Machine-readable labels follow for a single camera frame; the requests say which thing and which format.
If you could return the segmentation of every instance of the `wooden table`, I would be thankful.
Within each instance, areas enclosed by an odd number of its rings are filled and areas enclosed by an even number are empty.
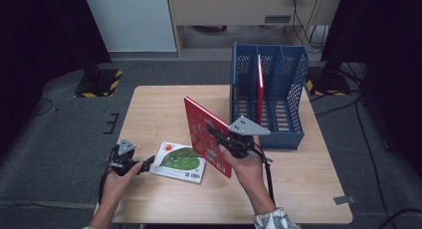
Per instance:
[[[142,86],[135,89],[119,138],[137,145],[134,159],[156,154],[163,141],[190,145],[183,98],[188,96],[229,122],[229,86]],[[271,158],[275,199],[296,223],[345,224],[352,220],[306,92],[300,116],[305,132],[299,149],[267,151]],[[226,178],[211,165],[201,185],[152,173],[135,178],[113,222],[251,224],[254,211],[236,175]]]

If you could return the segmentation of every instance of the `red book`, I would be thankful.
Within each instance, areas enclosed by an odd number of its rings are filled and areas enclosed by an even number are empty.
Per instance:
[[[229,136],[229,125],[190,98],[186,97],[184,102],[193,149],[217,170],[230,178],[232,167],[224,160],[223,154],[218,148],[217,139],[208,130],[209,125],[211,125],[218,132]]]
[[[263,68],[261,65],[261,55],[258,55],[258,83],[257,83],[257,120],[256,123],[261,125],[261,118],[263,115],[263,104],[264,104],[264,75]]]

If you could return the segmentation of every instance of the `blue plastic organizer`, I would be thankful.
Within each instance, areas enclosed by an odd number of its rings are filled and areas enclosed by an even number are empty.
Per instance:
[[[276,45],[233,46],[230,121],[240,115],[255,120],[258,56],[264,75],[261,126],[271,132],[260,137],[261,147],[298,149],[304,137],[299,102],[308,70],[304,47]]]

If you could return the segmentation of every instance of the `black curtain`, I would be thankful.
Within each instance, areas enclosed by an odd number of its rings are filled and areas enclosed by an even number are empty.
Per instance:
[[[369,64],[386,47],[409,0],[340,0],[322,61]]]
[[[72,36],[63,31],[64,21],[72,25]],[[93,63],[111,62],[86,0],[0,0],[0,156],[28,120],[44,84],[82,68],[79,52],[69,47],[75,42]]]
[[[386,145],[420,175],[421,6],[422,0],[340,0],[321,57],[366,65],[361,88]]]

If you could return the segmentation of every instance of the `strap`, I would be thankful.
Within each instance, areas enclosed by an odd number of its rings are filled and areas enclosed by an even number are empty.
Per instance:
[[[276,203],[276,201],[274,200],[274,191],[273,191],[273,178],[271,177],[271,169],[270,169],[270,162],[271,160],[269,158],[267,158],[267,156],[264,154],[264,151],[261,149],[261,147],[259,145],[257,145],[255,143],[255,145],[261,150],[258,151],[257,149],[253,148],[251,149],[252,151],[254,151],[259,157],[261,157],[264,165],[265,165],[265,171],[267,174],[267,183],[268,183],[268,193],[270,194],[271,200],[273,200],[274,203]]]
[[[106,183],[106,177],[110,173],[109,164],[111,163],[112,155],[118,150],[119,145],[116,144],[114,147],[111,148],[108,154],[108,158],[106,160],[105,172],[102,175],[102,179],[100,180],[100,187],[99,187],[99,204],[102,203],[103,199],[103,191]]]

